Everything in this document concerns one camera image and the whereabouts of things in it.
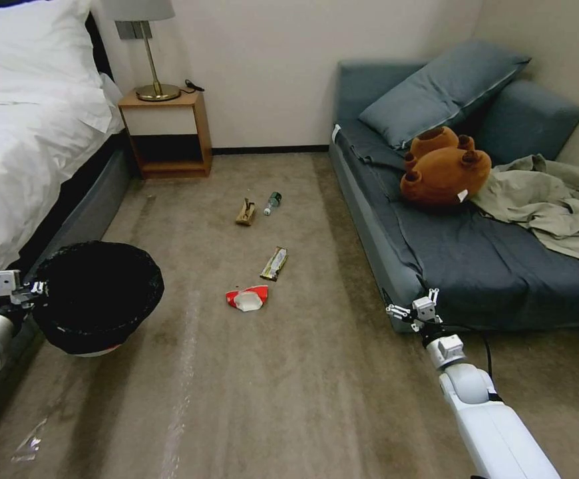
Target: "white wall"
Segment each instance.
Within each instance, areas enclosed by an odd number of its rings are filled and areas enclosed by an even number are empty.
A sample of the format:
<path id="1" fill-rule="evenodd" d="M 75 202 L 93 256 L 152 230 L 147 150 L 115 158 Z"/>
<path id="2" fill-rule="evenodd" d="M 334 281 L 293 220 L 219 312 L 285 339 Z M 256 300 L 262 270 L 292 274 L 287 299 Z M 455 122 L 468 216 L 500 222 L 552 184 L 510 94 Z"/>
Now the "white wall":
<path id="1" fill-rule="evenodd" d="M 94 12 L 122 90 L 150 83 L 141 41 Z M 152 24 L 162 82 L 207 89 L 215 147 L 327 144 L 338 60 L 428 57 L 469 38 L 482 0 L 172 0 Z"/>
<path id="2" fill-rule="evenodd" d="M 476 36 L 532 55 L 530 77 L 579 103 L 579 0 L 484 0 Z M 579 165 L 579 125 L 558 159 Z"/>

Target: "stuffed animal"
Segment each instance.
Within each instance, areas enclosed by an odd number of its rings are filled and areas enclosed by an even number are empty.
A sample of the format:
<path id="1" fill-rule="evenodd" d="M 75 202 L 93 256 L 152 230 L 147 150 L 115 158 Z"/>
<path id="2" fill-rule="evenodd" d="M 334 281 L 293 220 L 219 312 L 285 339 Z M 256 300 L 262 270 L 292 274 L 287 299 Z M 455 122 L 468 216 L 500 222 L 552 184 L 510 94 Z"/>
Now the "stuffed animal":
<path id="1" fill-rule="evenodd" d="M 472 198 L 484 185 L 491 158 L 476 150 L 470 136 L 446 126 L 418 135 L 405 156 L 407 173 L 401 192 L 421 206 L 454 206 Z"/>

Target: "white duvet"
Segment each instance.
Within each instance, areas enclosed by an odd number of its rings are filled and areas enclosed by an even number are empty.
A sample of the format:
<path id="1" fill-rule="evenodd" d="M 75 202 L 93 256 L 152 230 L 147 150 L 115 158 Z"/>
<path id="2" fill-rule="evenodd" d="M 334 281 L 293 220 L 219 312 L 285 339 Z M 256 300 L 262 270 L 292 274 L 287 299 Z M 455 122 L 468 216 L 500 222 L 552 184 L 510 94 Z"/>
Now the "white duvet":
<path id="1" fill-rule="evenodd" d="M 74 84 L 0 88 L 0 269 L 18 259 L 68 180 L 115 132 L 118 89 Z"/>

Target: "baseboard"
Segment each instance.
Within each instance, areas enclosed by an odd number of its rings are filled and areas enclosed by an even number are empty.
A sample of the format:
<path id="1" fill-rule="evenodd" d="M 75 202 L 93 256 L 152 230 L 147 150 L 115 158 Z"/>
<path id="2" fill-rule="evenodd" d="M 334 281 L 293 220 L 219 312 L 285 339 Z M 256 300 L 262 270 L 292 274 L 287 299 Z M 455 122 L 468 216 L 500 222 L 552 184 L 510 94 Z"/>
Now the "baseboard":
<path id="1" fill-rule="evenodd" d="M 329 145 L 300 146 L 253 146 L 243 148 L 213 148 L 212 153 L 220 154 L 275 154 L 275 153 L 320 153 L 327 152 Z"/>

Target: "black trash bin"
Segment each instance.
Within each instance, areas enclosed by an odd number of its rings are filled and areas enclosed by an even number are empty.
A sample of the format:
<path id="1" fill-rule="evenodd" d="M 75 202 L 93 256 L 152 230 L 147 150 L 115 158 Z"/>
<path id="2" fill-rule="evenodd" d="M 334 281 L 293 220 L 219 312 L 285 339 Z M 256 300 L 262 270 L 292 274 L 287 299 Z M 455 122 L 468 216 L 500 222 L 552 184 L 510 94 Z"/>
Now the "black trash bin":
<path id="1" fill-rule="evenodd" d="M 47 258 L 35 274 L 47 298 L 33 317 L 54 346 L 72 355 L 123 344 L 164 291 L 161 270 L 142 249 L 103 241 L 76 243 Z"/>

